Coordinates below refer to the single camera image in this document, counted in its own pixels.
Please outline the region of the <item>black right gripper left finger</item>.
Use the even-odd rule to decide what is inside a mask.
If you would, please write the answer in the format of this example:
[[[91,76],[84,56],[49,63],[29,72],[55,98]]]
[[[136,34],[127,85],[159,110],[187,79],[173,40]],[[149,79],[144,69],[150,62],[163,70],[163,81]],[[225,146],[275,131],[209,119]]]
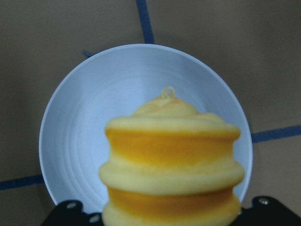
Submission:
[[[42,222],[42,226],[103,226],[99,212],[87,214],[83,203],[78,200],[66,200],[57,204]]]

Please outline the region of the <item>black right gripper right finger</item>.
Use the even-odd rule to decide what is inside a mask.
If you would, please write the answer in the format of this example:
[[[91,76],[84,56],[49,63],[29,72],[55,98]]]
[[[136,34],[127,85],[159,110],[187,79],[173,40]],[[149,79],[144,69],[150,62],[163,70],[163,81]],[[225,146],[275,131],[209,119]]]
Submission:
[[[240,226],[301,226],[301,217],[270,196],[256,196],[238,217]]]

